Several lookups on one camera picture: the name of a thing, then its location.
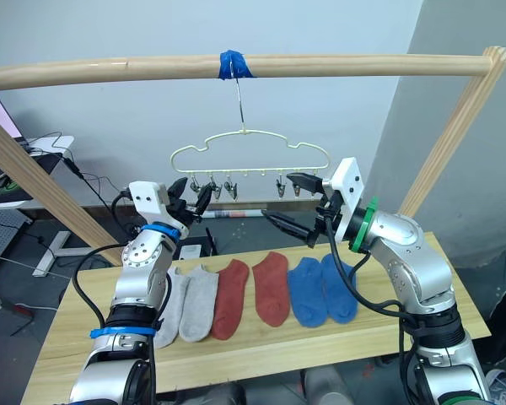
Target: tabletop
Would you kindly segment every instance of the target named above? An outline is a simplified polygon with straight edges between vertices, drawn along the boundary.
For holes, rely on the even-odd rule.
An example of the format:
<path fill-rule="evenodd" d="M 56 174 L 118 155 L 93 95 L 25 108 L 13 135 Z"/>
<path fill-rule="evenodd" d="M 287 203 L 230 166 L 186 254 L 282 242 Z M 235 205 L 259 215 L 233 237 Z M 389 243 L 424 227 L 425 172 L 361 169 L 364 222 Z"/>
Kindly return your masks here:
<path fill-rule="evenodd" d="M 431 233 L 426 240 L 444 253 Z M 288 259 L 294 268 L 302 257 L 321 259 L 330 252 L 327 244 L 315 249 L 291 247 L 274 249 Z M 269 251 L 202 257 L 174 262 L 183 273 L 199 263 L 210 272 L 225 268 L 238 259 L 251 268 Z M 340 244 L 341 259 L 354 265 L 362 257 Z M 465 329 L 473 338 L 489 335 L 487 326 L 453 271 L 455 296 Z M 108 313 L 110 298 L 120 274 L 119 267 L 84 271 L 79 282 L 104 314 Z M 358 290 L 374 301 L 395 298 L 385 270 L 373 258 L 358 272 Z M 76 295 L 70 284 L 51 325 L 40 356 L 26 388 L 23 404 L 52 404 L 67 402 L 69 392 L 92 347 L 89 331 L 98 327 L 95 316 Z M 170 346 L 157 349 L 157 391 L 170 392 L 196 386 L 207 386 L 317 365 L 362 359 L 397 351 L 397 320 L 358 306 L 358 314 L 348 324 L 331 319 L 317 328 L 298 324 L 291 311 L 280 327 L 264 323 L 255 310 L 255 284 L 250 272 L 245 287 L 244 313 L 236 333 L 227 341 L 207 337 L 198 343 L 186 343 L 178 337 Z"/>

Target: metal clip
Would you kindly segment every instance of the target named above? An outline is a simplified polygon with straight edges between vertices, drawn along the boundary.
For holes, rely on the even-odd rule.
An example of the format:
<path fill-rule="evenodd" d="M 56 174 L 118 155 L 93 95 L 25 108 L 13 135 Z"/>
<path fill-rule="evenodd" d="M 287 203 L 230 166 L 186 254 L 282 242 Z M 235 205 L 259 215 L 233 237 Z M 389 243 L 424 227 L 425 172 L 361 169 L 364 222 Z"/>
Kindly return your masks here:
<path fill-rule="evenodd" d="M 300 187 L 296 183 L 293 183 L 293 189 L 294 189 L 294 196 L 295 197 L 300 197 L 300 190 L 302 189 L 302 187 Z"/>
<path fill-rule="evenodd" d="M 277 194 L 279 195 L 279 198 L 283 198 L 285 195 L 285 186 L 287 185 L 283 184 L 282 178 L 283 176 L 279 175 L 279 179 L 276 179 Z"/>
<path fill-rule="evenodd" d="M 189 187 L 196 193 L 198 194 L 199 191 L 201 190 L 201 186 L 199 185 L 199 182 L 196 180 L 195 178 L 195 175 L 192 175 L 191 176 L 191 184 L 189 185 Z"/>
<path fill-rule="evenodd" d="M 227 181 L 224 184 L 225 190 L 229 192 L 229 195 L 233 198 L 233 200 L 236 201 L 236 198 L 238 198 L 238 183 L 234 183 L 230 178 L 230 175 L 227 175 Z"/>
<path fill-rule="evenodd" d="M 219 196 L 221 196 L 221 186 L 218 186 L 213 179 L 213 175 L 210 175 L 210 188 L 212 188 L 213 196 L 215 197 L 216 201 L 219 199 Z"/>

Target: blue sock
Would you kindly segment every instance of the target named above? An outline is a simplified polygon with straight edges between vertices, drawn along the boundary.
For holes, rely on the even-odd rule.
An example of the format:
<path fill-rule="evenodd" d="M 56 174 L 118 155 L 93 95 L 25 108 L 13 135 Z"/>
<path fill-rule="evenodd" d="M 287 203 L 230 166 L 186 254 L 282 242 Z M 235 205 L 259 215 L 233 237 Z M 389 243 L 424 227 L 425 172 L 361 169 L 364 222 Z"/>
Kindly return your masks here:
<path fill-rule="evenodd" d="M 347 274 L 353 269 L 344 262 L 341 264 Z M 331 254 L 324 256 L 321 268 L 328 314 L 337 323 L 350 322 L 356 316 L 358 302 L 341 280 Z M 356 287 L 356 276 L 353 278 L 353 286 Z"/>
<path fill-rule="evenodd" d="M 294 316 L 303 327 L 318 327 L 328 317 L 322 294 L 322 270 L 320 263 L 304 257 L 299 265 L 288 272 L 288 289 Z"/>

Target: green ring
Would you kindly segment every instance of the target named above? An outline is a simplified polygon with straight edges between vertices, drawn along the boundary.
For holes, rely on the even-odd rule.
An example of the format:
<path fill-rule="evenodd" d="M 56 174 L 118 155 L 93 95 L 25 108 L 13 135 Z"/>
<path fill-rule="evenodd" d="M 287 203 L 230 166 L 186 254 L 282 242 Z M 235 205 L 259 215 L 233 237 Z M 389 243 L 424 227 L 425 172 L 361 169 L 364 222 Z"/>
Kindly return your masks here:
<path fill-rule="evenodd" d="M 477 398 L 477 397 L 468 397 L 468 396 L 455 397 L 455 398 L 449 399 L 446 402 L 442 402 L 442 405 L 453 405 L 454 403 L 463 402 L 463 401 L 470 401 L 470 400 L 475 400 L 476 401 L 477 399 L 480 399 L 480 398 Z"/>
<path fill-rule="evenodd" d="M 369 230 L 371 219 L 373 218 L 374 212 L 377 210 L 377 203 L 379 199 L 377 197 L 371 198 L 369 205 L 365 211 L 365 215 L 363 216 L 363 222 L 360 225 L 360 230 L 354 239 L 353 246 L 351 247 L 351 251 L 358 252 L 360 250 L 360 246 L 362 245 L 363 238 L 365 234 Z"/>

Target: white wall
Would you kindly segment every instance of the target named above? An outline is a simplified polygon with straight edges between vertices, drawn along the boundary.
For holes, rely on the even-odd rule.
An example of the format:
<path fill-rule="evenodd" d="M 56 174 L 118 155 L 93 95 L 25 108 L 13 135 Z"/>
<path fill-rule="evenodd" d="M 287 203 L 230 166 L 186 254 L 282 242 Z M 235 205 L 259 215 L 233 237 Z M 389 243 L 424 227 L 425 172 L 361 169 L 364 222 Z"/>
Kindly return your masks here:
<path fill-rule="evenodd" d="M 506 47 L 506 0 L 427 0 L 409 52 L 480 55 L 495 45 Z M 401 80 L 365 193 L 382 209 L 400 207 L 466 82 Z M 506 70 L 416 221 L 456 266 L 484 264 L 506 248 Z"/>
<path fill-rule="evenodd" d="M 295 2 L 0 0 L 0 66 L 95 57 L 255 53 L 406 53 L 422 1 Z M 334 161 L 356 156 L 367 178 L 397 78 L 241 80 L 248 127 L 318 143 Z M 0 92 L 21 132 L 73 135 L 83 171 L 172 182 L 169 155 L 218 132 L 239 128 L 234 84 L 221 80 L 80 84 Z M 287 156 L 277 141 L 263 150 L 222 141 L 208 165 L 315 164 Z M 83 205 L 98 200 L 61 168 L 55 177 Z M 277 199 L 275 175 L 236 177 L 240 201 Z M 114 192 L 105 187 L 105 197 Z M 287 198 L 293 198 L 289 185 Z M 222 200 L 228 200 L 225 191 Z"/>

